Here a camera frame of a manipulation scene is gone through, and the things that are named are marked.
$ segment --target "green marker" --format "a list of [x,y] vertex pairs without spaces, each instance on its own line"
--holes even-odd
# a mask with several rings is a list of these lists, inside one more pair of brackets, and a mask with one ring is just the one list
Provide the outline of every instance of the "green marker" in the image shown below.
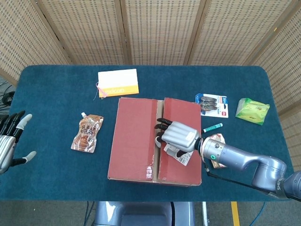
[[202,130],[202,133],[206,133],[206,132],[208,132],[208,131],[217,129],[217,128],[219,128],[219,127],[222,127],[222,123],[216,124],[216,125],[214,125],[214,126],[210,126],[210,127],[206,128],[206,129],[203,129],[203,130]]

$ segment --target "blue tablecloth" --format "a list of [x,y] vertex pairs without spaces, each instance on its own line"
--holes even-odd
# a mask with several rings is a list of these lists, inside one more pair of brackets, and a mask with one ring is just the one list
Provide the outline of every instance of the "blue tablecloth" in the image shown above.
[[[15,158],[37,151],[28,164],[0,175],[2,200],[95,201],[264,201],[260,192],[209,178],[203,170],[201,186],[177,187],[109,181],[107,172],[120,97],[93,98],[99,71],[136,68],[139,91],[128,97],[194,101],[197,93],[225,95],[229,118],[202,117],[202,127],[222,122],[226,143],[252,153],[272,155],[293,172],[279,123],[269,80],[257,66],[87,66],[38,65],[25,68],[11,113],[33,114],[17,145]],[[238,101],[249,97],[270,104],[264,125],[238,118]],[[81,112],[104,117],[94,154],[70,149]],[[250,184],[256,164],[244,172],[214,169],[213,173]]]

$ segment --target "yellow card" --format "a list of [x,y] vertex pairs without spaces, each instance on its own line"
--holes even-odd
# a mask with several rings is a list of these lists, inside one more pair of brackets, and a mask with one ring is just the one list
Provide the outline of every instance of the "yellow card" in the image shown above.
[[139,93],[137,70],[117,70],[98,73],[99,97]]

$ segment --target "packaged sponge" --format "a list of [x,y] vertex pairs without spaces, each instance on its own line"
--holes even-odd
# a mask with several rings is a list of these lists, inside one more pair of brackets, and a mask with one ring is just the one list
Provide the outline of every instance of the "packaged sponge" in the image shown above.
[[240,99],[236,117],[262,125],[269,110],[269,105],[253,101],[250,98]]

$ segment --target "red cardboard box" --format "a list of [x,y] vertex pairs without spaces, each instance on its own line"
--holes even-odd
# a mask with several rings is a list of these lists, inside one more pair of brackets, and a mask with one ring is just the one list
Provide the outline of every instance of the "red cardboard box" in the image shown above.
[[201,184],[201,158],[192,154],[182,165],[155,145],[157,118],[201,130],[200,105],[165,98],[164,101],[121,98],[116,118],[108,179],[181,186]]

